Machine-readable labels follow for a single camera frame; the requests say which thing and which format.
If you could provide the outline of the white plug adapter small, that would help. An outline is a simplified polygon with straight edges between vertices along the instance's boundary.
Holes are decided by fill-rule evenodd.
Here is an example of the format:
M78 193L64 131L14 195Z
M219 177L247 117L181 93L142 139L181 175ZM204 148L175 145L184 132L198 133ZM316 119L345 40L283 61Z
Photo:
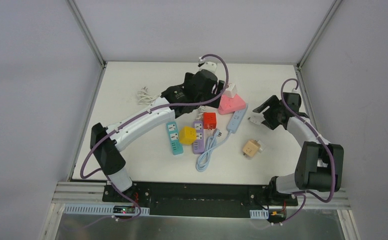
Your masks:
M248 118L248 120L253 123L253 124L256 124L256 125L261 125L262 122L264 121L264 118L262 116L258 116L258 115L254 115L254 116L250 116Z

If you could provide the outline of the light blue power strip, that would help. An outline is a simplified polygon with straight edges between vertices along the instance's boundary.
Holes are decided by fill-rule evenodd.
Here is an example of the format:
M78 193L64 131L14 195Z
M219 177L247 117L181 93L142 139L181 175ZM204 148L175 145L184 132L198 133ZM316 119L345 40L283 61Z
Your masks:
M232 116L231 120L229 121L227 128L226 128L229 132L236 133L236 131L238 130L247 110L248 110L248 104L246 104L245 108L243 108L241 110L237 110L233 113L233 116Z

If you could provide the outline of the beige cube adapter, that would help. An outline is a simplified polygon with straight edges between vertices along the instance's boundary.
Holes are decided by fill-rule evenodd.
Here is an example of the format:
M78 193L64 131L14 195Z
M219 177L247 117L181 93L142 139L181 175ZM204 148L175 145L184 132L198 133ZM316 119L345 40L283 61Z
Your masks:
M249 139L242 148L242 153L244 156L252 158L257 155L257 153L263 152L264 148L265 145L262 141Z

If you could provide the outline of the red cube adapter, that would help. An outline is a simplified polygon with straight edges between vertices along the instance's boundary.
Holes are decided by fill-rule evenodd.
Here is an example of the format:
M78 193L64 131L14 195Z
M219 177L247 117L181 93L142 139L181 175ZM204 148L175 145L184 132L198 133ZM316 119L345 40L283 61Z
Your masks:
M207 130L213 130L217 127L217 117L215 112L205 112L203 114L204 128Z

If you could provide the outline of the yellow cube adapter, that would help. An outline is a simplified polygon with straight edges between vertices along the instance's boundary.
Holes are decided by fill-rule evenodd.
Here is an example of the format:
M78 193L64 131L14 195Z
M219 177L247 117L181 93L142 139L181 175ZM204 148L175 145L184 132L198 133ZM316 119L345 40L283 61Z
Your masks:
M191 145L197 140L196 129L189 126L184 126L179 131L179 142L183 145Z

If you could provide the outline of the purple power strip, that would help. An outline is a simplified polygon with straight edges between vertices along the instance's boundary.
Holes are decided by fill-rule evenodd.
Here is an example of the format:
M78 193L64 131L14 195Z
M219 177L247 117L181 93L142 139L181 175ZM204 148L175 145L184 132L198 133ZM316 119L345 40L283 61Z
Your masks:
M196 120L193 122L193 128L196 130L196 140L192 144L193 154L200 155L204 152L204 125L203 121Z

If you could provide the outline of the teal power strip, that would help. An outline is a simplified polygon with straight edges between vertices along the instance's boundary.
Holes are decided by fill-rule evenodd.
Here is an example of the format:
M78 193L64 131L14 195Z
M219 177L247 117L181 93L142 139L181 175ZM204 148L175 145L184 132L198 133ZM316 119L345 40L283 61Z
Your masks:
M171 121L166 123L167 133L170 141L170 146L173 155L181 155L183 151L183 147L179 142L179 133L178 128L175 121Z

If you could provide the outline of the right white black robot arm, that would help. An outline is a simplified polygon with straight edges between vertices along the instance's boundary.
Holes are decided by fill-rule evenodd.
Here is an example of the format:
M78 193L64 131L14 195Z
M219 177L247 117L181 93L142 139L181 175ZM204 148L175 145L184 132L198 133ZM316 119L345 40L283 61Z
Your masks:
M260 124L270 130L282 126L291 133L301 152L293 173L271 178L265 188L266 200L278 205L291 195L309 193L318 197L318 192L328 192L327 198L319 200L329 202L341 187L344 149L322 137L308 115L300 112L300 94L283 92L281 96L271 96L253 112L263 115Z

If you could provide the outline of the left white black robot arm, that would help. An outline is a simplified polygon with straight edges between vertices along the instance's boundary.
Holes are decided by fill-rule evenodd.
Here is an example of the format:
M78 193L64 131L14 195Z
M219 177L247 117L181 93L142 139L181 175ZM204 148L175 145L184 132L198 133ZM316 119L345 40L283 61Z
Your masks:
M168 87L138 114L120 123L109 126L97 123L91 128L89 155L94 155L104 175L114 184L115 196L120 201L129 202L134 196L133 183L121 152L153 128L200 106L219 107L226 84L209 70L187 72L182 84Z

